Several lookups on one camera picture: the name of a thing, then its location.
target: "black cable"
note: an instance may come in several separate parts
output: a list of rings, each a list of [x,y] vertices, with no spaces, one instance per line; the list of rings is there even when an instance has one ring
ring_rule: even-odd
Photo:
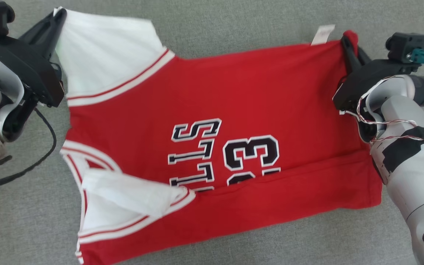
[[[7,183],[10,183],[11,181],[13,181],[15,179],[24,176],[27,172],[29,172],[30,170],[34,169],[36,166],[40,165],[47,157],[49,157],[49,155],[55,150],[55,148],[57,146],[57,136],[55,136],[55,131],[53,130],[53,128],[50,125],[49,121],[47,121],[47,119],[45,119],[45,117],[42,115],[42,113],[40,113],[40,111],[37,108],[35,108],[34,111],[42,119],[42,121],[45,123],[45,125],[47,126],[47,128],[49,128],[50,133],[52,133],[52,137],[53,137],[52,148],[50,148],[50,151],[47,154],[45,154],[45,156],[43,156],[41,159],[39,159],[39,161],[35,162],[32,166],[29,166],[28,168],[20,171],[19,173],[16,173],[14,175],[7,176],[7,177],[4,177],[4,178],[0,179],[0,186],[1,185],[4,185],[4,184],[7,184]],[[2,159],[1,160],[1,164],[4,164],[5,161],[7,161],[7,159]]]

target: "black tape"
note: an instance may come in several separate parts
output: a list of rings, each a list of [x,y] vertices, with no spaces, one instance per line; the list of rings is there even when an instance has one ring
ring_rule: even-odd
[[[424,144],[424,127],[415,127],[405,131],[402,136],[415,136],[422,138],[423,141],[417,141],[409,138],[399,138],[391,143],[382,151],[384,155],[384,166],[389,172],[393,172],[400,164],[416,155]]]

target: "red stripe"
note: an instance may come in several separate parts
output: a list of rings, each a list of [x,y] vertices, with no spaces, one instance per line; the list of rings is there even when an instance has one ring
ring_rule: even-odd
[[[98,159],[100,161],[103,161],[104,164],[106,164],[109,167],[109,169],[111,169],[112,171],[114,170],[114,168],[109,163],[107,163],[106,161],[104,161],[104,159],[98,158],[97,156],[95,156],[93,154],[89,154],[87,152],[84,152],[84,151],[81,151],[81,150],[77,150],[77,149],[73,149],[73,148],[68,148],[68,147],[62,147],[62,149],[67,150],[67,151],[79,152],[79,153],[85,154],[87,156],[92,156],[93,158],[96,158],[96,159]]]
[[[157,64],[158,63],[158,61],[159,60],[161,60],[161,58],[163,58],[167,53],[169,52],[169,50],[166,50],[166,52],[164,52],[161,56],[160,56],[160,58],[158,58],[158,60],[156,60],[152,65],[150,65],[147,69],[145,69],[145,70],[143,70],[143,72],[141,72],[140,74],[138,74],[138,75],[136,75],[134,78],[132,78],[131,80],[128,80],[128,81],[126,81],[126,82],[124,82],[124,83],[122,83],[122,84],[120,84],[120,85],[118,85],[118,86],[116,86],[116,87],[114,87],[113,89],[109,89],[109,90],[107,90],[107,91],[104,91],[104,92],[101,92],[101,93],[98,93],[98,94],[94,94],[94,95],[89,95],[89,96],[77,96],[77,97],[67,97],[67,99],[81,99],[81,98],[93,98],[93,97],[97,97],[97,96],[101,96],[101,95],[104,95],[104,94],[107,94],[107,93],[109,93],[109,92],[112,92],[112,91],[114,91],[114,90],[116,90],[116,89],[119,89],[120,87],[122,87],[122,86],[124,86],[124,85],[126,85],[126,84],[128,84],[129,82],[132,82],[132,81],[134,81],[135,79],[137,79],[138,77],[140,77],[142,74],[144,74],[146,71],[148,71],[151,67],[153,67],[155,64]]]
[[[70,155],[67,155],[66,157],[70,160],[71,164],[73,165],[73,167],[76,171],[76,175],[78,176],[79,182],[82,183],[83,180],[81,179],[81,174],[80,174],[78,168],[76,167],[76,164],[74,164],[73,159],[71,158]],[[84,191],[82,188],[81,188],[81,190],[83,191],[83,195],[84,195],[84,215],[86,215],[86,209],[88,208],[88,198],[86,196],[86,191]]]
[[[174,206],[175,204],[178,204],[178,203],[182,202],[185,198],[187,198],[187,196],[189,194],[190,194],[190,190],[187,189],[186,195],[182,199],[180,199],[179,201],[177,201],[175,203],[172,203],[170,206]],[[104,233],[112,233],[112,232],[117,232],[117,231],[120,231],[120,230],[124,230],[126,228],[130,228],[131,226],[134,226],[134,225],[140,223],[141,221],[145,220],[148,217],[149,217],[148,215],[145,215],[142,219],[136,221],[135,223],[132,223],[131,225],[128,225],[128,226],[125,226],[125,227],[122,227],[122,228],[117,228],[115,230],[106,230],[106,231],[101,231],[101,232],[94,232],[94,233],[91,233],[91,234],[88,234],[88,235],[80,236],[79,238],[85,238],[85,237],[89,237],[89,236],[92,236],[92,235],[98,235],[98,234],[104,234]]]

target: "white label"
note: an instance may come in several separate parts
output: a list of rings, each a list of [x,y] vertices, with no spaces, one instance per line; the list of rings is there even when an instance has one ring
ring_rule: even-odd
[[[315,37],[313,37],[313,41],[311,45],[323,44],[328,40],[328,36],[335,29],[335,25],[324,25],[318,27],[317,33]]]

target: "red and white shirt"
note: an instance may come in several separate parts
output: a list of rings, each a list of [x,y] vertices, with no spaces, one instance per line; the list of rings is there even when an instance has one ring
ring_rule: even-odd
[[[339,41],[183,59],[148,20],[68,11],[57,54],[81,263],[381,201],[368,146],[332,103]]]

